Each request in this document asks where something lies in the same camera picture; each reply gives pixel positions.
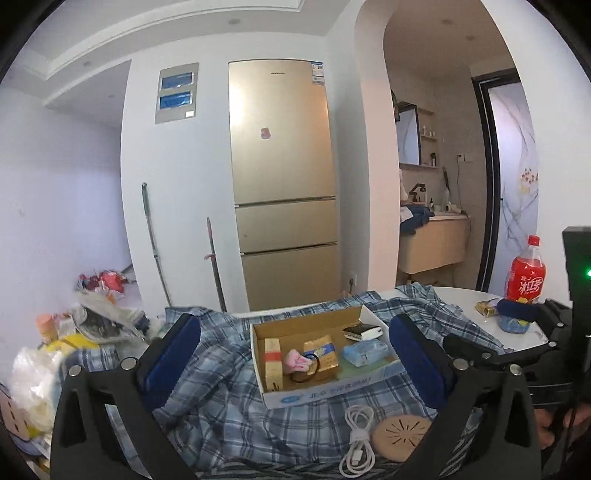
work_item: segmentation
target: plastic bag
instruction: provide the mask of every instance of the plastic bag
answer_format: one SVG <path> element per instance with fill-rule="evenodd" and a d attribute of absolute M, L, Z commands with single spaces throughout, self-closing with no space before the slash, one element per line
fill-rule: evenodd
<path fill-rule="evenodd" d="M 51 391 L 63 359 L 60 351 L 22 348 L 12 365 L 10 395 L 27 412 L 29 423 L 42 432 L 53 428 L 56 406 L 51 401 Z"/>
<path fill-rule="evenodd" d="M 343 348 L 345 359 L 356 367 L 365 367 L 385 358 L 389 347 L 379 340 L 364 340 Z"/>
<path fill-rule="evenodd" d="M 113 343 L 123 340 L 147 341 L 136 327 L 145 314 L 142 310 L 122 309 L 94 291 L 76 293 L 80 305 L 70 310 L 76 327 L 94 343 Z"/>

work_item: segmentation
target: sticker on refrigerator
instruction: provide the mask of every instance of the sticker on refrigerator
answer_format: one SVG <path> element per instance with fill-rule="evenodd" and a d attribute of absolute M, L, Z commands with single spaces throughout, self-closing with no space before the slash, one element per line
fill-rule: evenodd
<path fill-rule="evenodd" d="M 312 84 L 324 85 L 324 67 L 321 61 L 313 61 L 312 64 Z"/>

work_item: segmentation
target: frosted glass door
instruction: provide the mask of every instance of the frosted glass door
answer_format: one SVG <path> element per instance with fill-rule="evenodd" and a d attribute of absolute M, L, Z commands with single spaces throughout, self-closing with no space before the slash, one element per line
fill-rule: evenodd
<path fill-rule="evenodd" d="M 527 246 L 528 236 L 536 233 L 538 157 L 530 110 L 521 84 L 491 88 L 489 95 L 499 145 L 502 200 L 488 291 L 504 295 L 511 262 Z"/>

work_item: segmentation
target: white plastic bag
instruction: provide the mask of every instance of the white plastic bag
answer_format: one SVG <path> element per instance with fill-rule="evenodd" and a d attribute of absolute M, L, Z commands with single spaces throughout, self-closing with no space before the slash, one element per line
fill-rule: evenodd
<path fill-rule="evenodd" d="M 42 432 L 53 429 L 56 409 L 51 391 L 63 359 L 60 351 L 22 348 L 12 365 L 10 395 L 27 412 L 28 421 Z"/>

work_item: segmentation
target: blue plaid fabric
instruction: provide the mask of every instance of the blue plaid fabric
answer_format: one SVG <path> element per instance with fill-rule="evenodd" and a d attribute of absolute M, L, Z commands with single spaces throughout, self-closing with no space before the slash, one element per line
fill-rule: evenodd
<path fill-rule="evenodd" d="M 504 352 L 500 342 L 466 318 L 459 307 L 441 301 L 432 287 L 413 284 L 400 289 L 408 298 L 382 300 L 369 292 L 247 319 L 201 307 L 167 309 L 169 326 L 184 312 L 197 316 L 202 338 L 172 395 L 164 407 L 154 411 L 154 418 L 184 461 L 202 478 L 340 477 L 338 463 L 349 448 L 350 428 L 345 422 L 348 407 L 371 406 L 376 424 L 400 414 L 433 419 L 437 412 L 423 404 L 406 371 L 337 397 L 267 410 L 252 364 L 250 325 L 365 304 L 385 323 L 400 313 L 408 314 L 429 339 L 439 344 L 453 333 Z M 89 364 L 87 358 L 85 361 L 85 366 L 94 368 L 95 364 Z M 116 412 L 111 418 L 130 464 L 146 475 Z M 443 475 L 461 465 L 478 418 L 475 411 Z M 396 467 L 382 459 L 367 478 L 389 476 Z"/>

